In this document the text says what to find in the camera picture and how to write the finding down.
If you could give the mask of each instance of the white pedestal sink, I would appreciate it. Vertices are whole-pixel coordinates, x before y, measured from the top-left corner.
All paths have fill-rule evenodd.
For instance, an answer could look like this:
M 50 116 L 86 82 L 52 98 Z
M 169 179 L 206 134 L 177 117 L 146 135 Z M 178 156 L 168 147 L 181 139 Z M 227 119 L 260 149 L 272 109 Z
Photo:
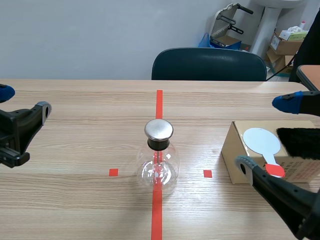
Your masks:
M 264 6 L 265 9 L 250 52 L 264 58 L 281 9 L 293 9 L 305 1 L 306 0 L 254 0 L 257 4 Z

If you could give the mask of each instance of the sink pedestal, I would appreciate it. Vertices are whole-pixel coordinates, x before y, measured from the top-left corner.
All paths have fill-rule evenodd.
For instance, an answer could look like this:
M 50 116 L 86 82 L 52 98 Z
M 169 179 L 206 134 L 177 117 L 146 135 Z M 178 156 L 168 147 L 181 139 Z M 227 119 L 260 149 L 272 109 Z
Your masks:
M 262 59 L 266 55 L 272 34 L 277 25 L 281 8 L 265 7 L 264 14 L 259 24 L 250 52 L 257 54 Z

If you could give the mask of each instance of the stainless steel lid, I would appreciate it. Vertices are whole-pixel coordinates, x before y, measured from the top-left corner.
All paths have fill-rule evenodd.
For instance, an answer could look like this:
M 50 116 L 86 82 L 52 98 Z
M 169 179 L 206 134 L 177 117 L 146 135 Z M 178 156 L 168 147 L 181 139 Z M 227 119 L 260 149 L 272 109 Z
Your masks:
M 155 142 L 162 142 L 171 138 L 174 133 L 174 127 L 166 120 L 154 119 L 145 125 L 144 133 L 149 139 Z

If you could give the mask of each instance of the orange table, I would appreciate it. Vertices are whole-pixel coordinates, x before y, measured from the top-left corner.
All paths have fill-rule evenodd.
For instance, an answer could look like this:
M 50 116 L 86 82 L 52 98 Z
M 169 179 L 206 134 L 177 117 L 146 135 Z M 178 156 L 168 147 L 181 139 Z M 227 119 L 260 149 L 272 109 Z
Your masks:
M 309 90 L 318 91 L 320 89 L 320 65 L 301 65 L 296 75 Z

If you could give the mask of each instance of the white paddle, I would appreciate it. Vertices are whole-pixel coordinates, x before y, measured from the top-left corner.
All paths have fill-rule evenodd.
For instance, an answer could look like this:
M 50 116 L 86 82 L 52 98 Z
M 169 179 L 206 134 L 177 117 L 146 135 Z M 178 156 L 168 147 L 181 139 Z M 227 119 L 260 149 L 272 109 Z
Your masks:
M 285 170 L 277 164 L 274 156 L 280 151 L 281 144 L 272 132 L 262 128 L 249 128 L 243 134 L 243 141 L 248 148 L 264 157 L 268 174 L 277 178 L 285 176 Z

